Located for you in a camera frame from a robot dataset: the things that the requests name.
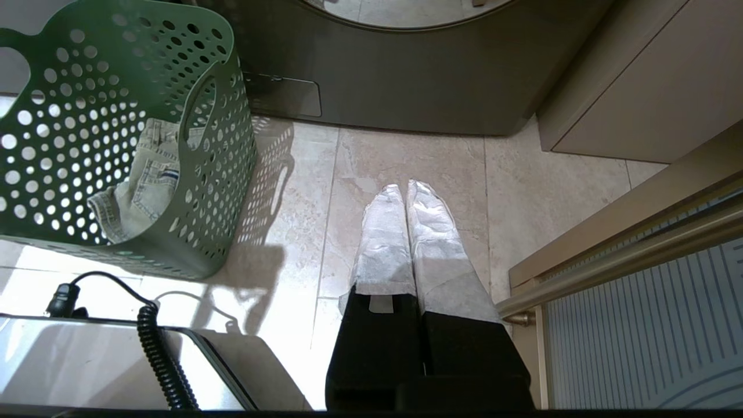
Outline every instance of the coiled cable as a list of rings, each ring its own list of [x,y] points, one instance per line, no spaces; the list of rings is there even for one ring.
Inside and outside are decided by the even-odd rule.
[[[198,404],[188,379],[181,365],[166,349],[163,334],[158,328],[158,308],[153,305],[142,306],[137,314],[137,334],[142,350],[160,382],[160,389],[170,409],[196,410]]]
[[[167,349],[162,330],[158,327],[158,305],[147,300],[126,285],[119,277],[104,271],[89,271],[75,277],[70,283],[57,287],[54,297],[49,302],[47,313],[52,318],[72,318],[75,302],[80,295],[77,283],[88,276],[104,276],[124,288],[132,297],[144,303],[137,314],[137,334],[147,361],[160,382],[170,409],[198,410],[198,403],[193,395],[188,379],[181,365],[173,359]]]

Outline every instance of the marble tile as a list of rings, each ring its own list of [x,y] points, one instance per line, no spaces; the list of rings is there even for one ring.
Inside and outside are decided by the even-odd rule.
[[[464,17],[472,17],[483,14],[502,4],[506,4],[509,1],[510,0],[487,0],[482,6],[474,7],[472,6],[472,0],[461,0]]]
[[[263,117],[254,126],[259,162],[224,267],[203,283],[145,277],[140,290],[170,292],[160,298],[168,324],[259,336],[304,382],[338,128]]]
[[[325,409],[325,376],[333,356],[335,340],[343,316],[338,309],[337,299],[319,298],[315,313],[315,327],[312,332],[312,347],[309,362],[313,365],[313,373],[308,373],[311,381],[305,386],[312,388],[305,396],[315,411]]]
[[[627,160],[627,173],[629,174],[629,184],[634,189],[645,180],[655,176],[662,169],[668,167],[668,164],[646,163],[644,161]]]
[[[510,296],[508,269],[629,191],[624,160],[543,152],[536,119],[486,138],[490,291]]]
[[[23,247],[21,244],[0,239],[0,267],[15,267]]]
[[[330,14],[358,22],[361,0],[325,0],[324,8]]]
[[[76,274],[0,268],[0,277],[7,276],[0,312],[11,315],[42,316],[59,284],[70,283]],[[141,279],[122,278],[137,291]],[[86,277],[79,283],[80,298],[76,307],[85,307],[91,318],[133,321],[142,303],[126,293],[116,283],[104,277]]]
[[[320,296],[348,291],[366,205],[396,183],[430,183],[449,205],[464,248],[488,287],[487,197],[481,138],[451,138],[341,129],[331,196]]]
[[[310,409],[271,348],[260,337],[200,330],[261,411]]]
[[[87,271],[106,271],[118,277],[139,277],[120,267],[98,261],[74,257],[43,248],[26,245],[16,261],[16,268],[81,274]]]
[[[418,28],[464,17],[461,0],[362,0],[359,22],[390,28]]]

